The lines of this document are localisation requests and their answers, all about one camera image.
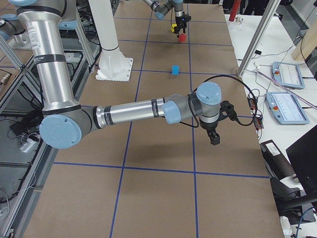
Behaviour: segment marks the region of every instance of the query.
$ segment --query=red object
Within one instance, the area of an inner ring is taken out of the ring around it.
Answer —
[[[240,3],[241,3],[241,0],[234,0],[234,4],[233,4],[232,10],[231,10],[229,21],[234,21],[234,18],[236,17]]]
[[[179,42],[184,42],[186,40],[186,34],[182,33],[178,37]]]

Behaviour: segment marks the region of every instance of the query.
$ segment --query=light blue plastic case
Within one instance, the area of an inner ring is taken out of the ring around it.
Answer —
[[[266,103],[282,125],[308,124],[309,119],[297,99],[287,92],[268,92]]]
[[[297,64],[274,62],[272,64],[272,72],[274,80],[285,87],[296,89],[305,88],[301,71]]]

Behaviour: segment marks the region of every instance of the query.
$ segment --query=white table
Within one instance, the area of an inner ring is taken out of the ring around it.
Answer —
[[[244,54],[251,42],[251,39],[256,31],[256,28],[261,20],[261,16],[242,16],[243,23],[241,25],[228,21],[229,15],[226,15],[227,25],[230,32],[232,44],[235,48],[236,58],[238,63],[243,59]],[[282,23],[277,17],[273,17],[268,28],[266,29],[257,50],[262,52],[262,57],[258,59],[252,59],[247,69],[250,71],[255,70],[255,64],[265,65],[260,66],[260,71],[267,76],[272,75],[271,67],[266,65],[272,65],[274,61],[283,61],[288,63],[302,64],[303,61],[295,61],[291,57],[291,53],[295,49],[293,46],[287,53],[281,53],[277,56],[264,56],[271,54],[278,54],[282,51],[288,50],[292,46],[292,39],[288,36]],[[306,64],[300,66],[303,77],[313,77]],[[255,73],[247,71],[243,75],[243,81],[251,88],[257,88],[260,91],[260,95],[264,95],[266,91],[256,84]],[[264,88],[268,88],[269,80],[257,75],[257,82]],[[315,79],[304,79],[305,89],[294,90],[294,92],[301,97],[305,98],[314,105],[317,105],[317,82]],[[271,83],[269,92],[284,91]],[[264,129],[262,130],[262,136],[259,143],[272,139],[284,156],[287,158],[286,149],[294,143],[298,138],[304,135],[307,131],[313,128],[317,124],[317,111],[314,109],[305,109],[305,113],[310,120],[307,125],[279,125],[274,119],[271,112],[269,112],[268,106],[264,103],[265,97],[259,97],[258,107],[264,113]],[[299,101],[302,107],[308,107],[305,103]],[[283,181],[289,187],[296,187],[295,183],[289,178],[283,179]],[[296,226],[292,226],[293,231],[296,231]],[[298,238],[306,236],[317,236],[317,222],[309,224],[301,224],[302,230],[300,230]]]

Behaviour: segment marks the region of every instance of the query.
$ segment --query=yellow object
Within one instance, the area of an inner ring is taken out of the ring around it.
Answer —
[[[170,27],[170,30],[172,31],[172,32],[174,32],[174,27],[175,26],[177,26],[177,24],[172,24],[172,26]]]

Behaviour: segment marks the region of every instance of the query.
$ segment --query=white base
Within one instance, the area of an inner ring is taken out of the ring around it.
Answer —
[[[13,50],[25,50],[25,51],[31,51],[31,43],[28,43],[24,46],[18,45],[14,39],[11,39],[8,43],[8,45],[11,47]]]
[[[125,58],[119,48],[111,52],[103,51],[96,79],[127,82],[130,79],[132,64],[133,59]]]

